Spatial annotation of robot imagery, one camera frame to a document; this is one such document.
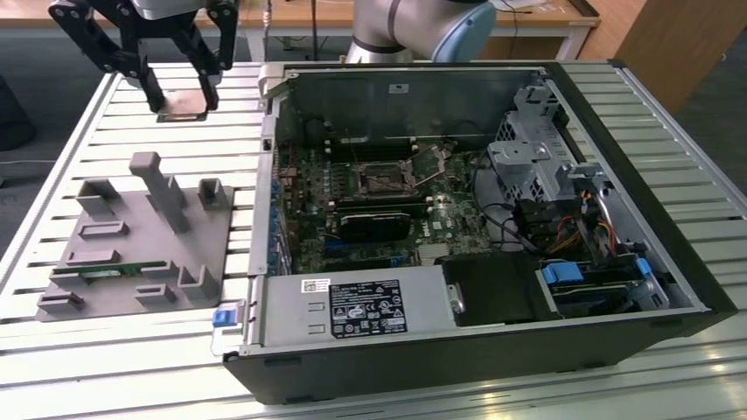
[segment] power supply label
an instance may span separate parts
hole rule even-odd
[[[335,339],[407,333],[399,280],[331,284],[330,315]]]

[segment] slotted metal table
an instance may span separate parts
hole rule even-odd
[[[235,346],[240,336],[216,342],[212,310],[36,322],[36,301],[80,213],[72,196],[83,179],[96,177],[111,177],[119,191],[144,189],[127,170],[135,151],[157,151],[163,172],[176,174],[183,187],[219,177],[237,188],[223,301],[247,294],[259,64],[239,64],[227,73],[220,111],[204,122],[156,123],[143,93],[107,75],[0,262],[0,417],[747,417],[746,199],[627,69],[606,62],[563,65],[742,310],[738,315],[615,367],[292,406],[256,402],[220,365],[215,349]],[[167,89],[197,88],[187,66],[161,65],[156,73]]]

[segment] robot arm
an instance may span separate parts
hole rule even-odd
[[[350,63],[470,61],[495,26],[488,0],[356,0]]]
[[[220,29],[220,46],[208,48],[195,24],[205,8]],[[97,11],[119,28],[117,45],[93,20]],[[56,0],[49,13],[101,71],[120,72],[145,94],[151,111],[168,116],[204,116],[219,107],[216,85],[233,66],[239,0]],[[200,80],[200,95],[164,95],[148,66],[143,39],[171,39]]]
[[[171,118],[205,116],[219,107],[216,86],[233,66],[240,0],[55,0],[49,13],[103,72],[120,72],[143,89],[151,111]],[[205,8],[220,29],[212,52],[195,25]],[[117,45],[93,20],[97,11],[119,28]],[[488,0],[356,0],[350,63],[404,62],[414,54],[435,62],[468,61],[495,26]],[[200,80],[192,91],[164,94],[148,66],[143,39],[167,38]]]

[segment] wooden cabinet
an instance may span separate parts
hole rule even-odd
[[[623,60],[667,110],[678,111],[744,30],[747,0],[587,1],[602,23],[579,59]]]

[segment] green circuit board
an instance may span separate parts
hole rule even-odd
[[[454,153],[439,162],[430,150],[440,145],[440,142],[420,143],[426,152],[408,164],[404,161],[332,163],[320,150],[296,150],[292,156],[282,157],[284,174],[292,171],[290,175],[294,175],[284,177],[284,210],[294,231],[295,274],[423,265],[427,262],[418,250],[424,245],[443,244],[438,248],[447,249],[448,254],[491,249],[484,220],[467,187],[471,167],[466,153],[470,152]],[[416,193],[428,197],[430,210],[423,217],[412,218],[404,240],[346,244],[335,234],[339,216],[330,210],[330,202],[360,193],[359,172],[379,177],[368,183],[368,193],[412,193],[400,188],[404,181],[390,169],[396,165],[411,171],[411,185],[420,183]]]

